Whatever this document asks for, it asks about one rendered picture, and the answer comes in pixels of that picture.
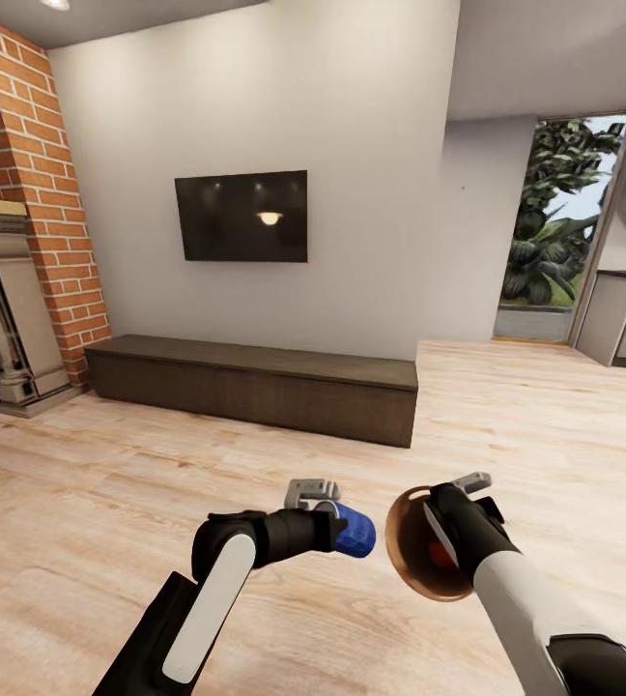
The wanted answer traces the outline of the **can of soda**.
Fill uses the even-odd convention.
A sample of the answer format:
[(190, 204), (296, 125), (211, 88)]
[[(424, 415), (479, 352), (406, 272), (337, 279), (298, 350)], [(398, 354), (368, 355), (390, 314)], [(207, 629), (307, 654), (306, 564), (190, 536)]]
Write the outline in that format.
[(319, 501), (314, 511), (334, 511), (337, 518), (347, 518), (348, 527), (336, 538), (335, 552), (349, 554), (355, 558), (364, 558), (372, 553), (376, 543), (376, 528), (374, 522), (349, 506), (343, 506), (339, 501)]
[(453, 559), (449, 556), (447, 549), (443, 546), (439, 538), (428, 541), (425, 551), (433, 569), (437, 571), (447, 571), (452, 568), (457, 568), (457, 565), (453, 562)]

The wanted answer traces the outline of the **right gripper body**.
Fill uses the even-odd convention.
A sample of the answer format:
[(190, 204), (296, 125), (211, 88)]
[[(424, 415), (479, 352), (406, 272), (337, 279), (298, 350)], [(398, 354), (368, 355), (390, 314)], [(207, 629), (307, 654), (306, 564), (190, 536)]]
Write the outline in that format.
[(480, 500), (474, 500), (472, 503), (479, 509), (479, 512), (483, 514), (484, 519), (488, 519), (488, 517), (492, 515), (501, 525), (505, 523), (505, 519), (503, 519), (503, 515), (501, 515), (499, 511), (498, 505), (491, 496), (480, 498)]

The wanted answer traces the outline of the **trash can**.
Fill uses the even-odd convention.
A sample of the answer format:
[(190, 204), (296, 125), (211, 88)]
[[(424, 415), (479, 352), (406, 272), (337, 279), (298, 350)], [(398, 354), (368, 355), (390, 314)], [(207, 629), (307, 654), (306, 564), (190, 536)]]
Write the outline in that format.
[(393, 503), (384, 526), (388, 556), (404, 582), (418, 594), (438, 602), (454, 602), (475, 593), (466, 573), (457, 568), (433, 569), (425, 551), (428, 541), (439, 538), (424, 509), (429, 494), (409, 496), (433, 486), (414, 487)]

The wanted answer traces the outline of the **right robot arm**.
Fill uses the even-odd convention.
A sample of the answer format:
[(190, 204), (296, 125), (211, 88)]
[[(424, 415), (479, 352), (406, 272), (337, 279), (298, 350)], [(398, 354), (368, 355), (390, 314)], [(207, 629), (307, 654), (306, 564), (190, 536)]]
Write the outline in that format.
[(626, 643), (556, 587), (512, 542), (475, 472), (430, 489), (424, 509), (466, 573), (525, 696), (626, 696)]

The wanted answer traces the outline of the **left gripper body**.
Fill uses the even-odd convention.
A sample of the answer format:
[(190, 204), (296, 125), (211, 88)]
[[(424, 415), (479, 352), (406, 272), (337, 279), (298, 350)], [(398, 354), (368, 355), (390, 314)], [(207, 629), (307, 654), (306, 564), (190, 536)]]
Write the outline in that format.
[(307, 551), (330, 553), (336, 550), (334, 511), (283, 508), (275, 514), (283, 518), (289, 534), (287, 551), (279, 562)]

